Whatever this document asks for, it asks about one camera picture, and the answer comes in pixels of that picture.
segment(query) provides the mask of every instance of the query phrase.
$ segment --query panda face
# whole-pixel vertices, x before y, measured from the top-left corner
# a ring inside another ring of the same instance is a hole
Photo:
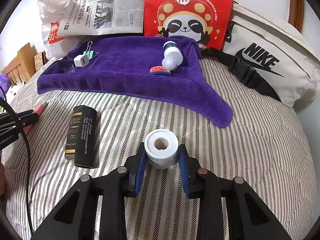
[[[164,27],[169,29],[169,37],[182,35],[196,41],[201,40],[201,33],[205,30],[203,20],[193,15],[176,15],[167,19]]]

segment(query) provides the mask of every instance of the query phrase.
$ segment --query blue gripper pad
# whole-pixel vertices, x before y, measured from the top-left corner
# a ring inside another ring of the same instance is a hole
[[[178,147],[178,164],[182,180],[183,192],[190,197],[189,171],[181,145]]]
[[[147,164],[147,158],[146,158],[146,153],[144,151],[144,154],[141,156],[138,164],[138,169],[135,175],[135,187],[134,187],[134,193],[136,196],[138,196],[141,186],[142,186],[142,181],[143,181],[143,175],[144,175],[144,170]]]

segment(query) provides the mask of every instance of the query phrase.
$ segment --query white nike bag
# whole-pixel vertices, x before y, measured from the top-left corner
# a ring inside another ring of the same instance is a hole
[[[320,89],[320,61],[292,25],[263,18],[237,4],[223,52],[249,63],[276,91],[282,103],[312,100]]]
[[[47,59],[65,57],[83,39],[83,36],[59,37],[60,21],[70,0],[38,0],[42,20],[42,39]]]

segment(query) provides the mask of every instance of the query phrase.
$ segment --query mattress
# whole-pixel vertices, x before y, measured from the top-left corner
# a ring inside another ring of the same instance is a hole
[[[82,175],[107,175],[136,153],[149,132],[165,128],[175,133],[202,167],[226,179],[243,177],[292,239],[302,239],[313,225],[316,180],[308,142],[294,110],[244,87],[213,59],[201,60],[201,66],[207,82],[233,109],[227,128],[218,128],[194,111],[165,102],[60,90],[38,95],[39,70],[11,104],[21,112],[43,100],[49,103],[28,133],[34,230]],[[64,158],[70,113],[77,105],[98,112],[95,168],[91,170],[75,167]],[[24,190],[27,152],[21,138],[4,149],[2,161],[7,177],[7,217],[21,237],[29,239]],[[99,236],[101,201],[95,239]],[[199,200],[186,198],[177,164],[167,170],[148,165],[139,197],[126,199],[125,206],[128,239],[196,239]],[[228,239],[224,199],[222,206]]]

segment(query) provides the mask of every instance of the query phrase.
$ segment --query pink object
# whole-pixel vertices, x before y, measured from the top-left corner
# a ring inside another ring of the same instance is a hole
[[[47,101],[43,101],[41,104],[39,104],[36,107],[36,109],[33,112],[37,113],[40,116],[42,114],[43,110],[47,107],[47,105],[48,105]],[[27,134],[31,127],[32,127],[32,125],[24,127],[23,128],[24,132]]]

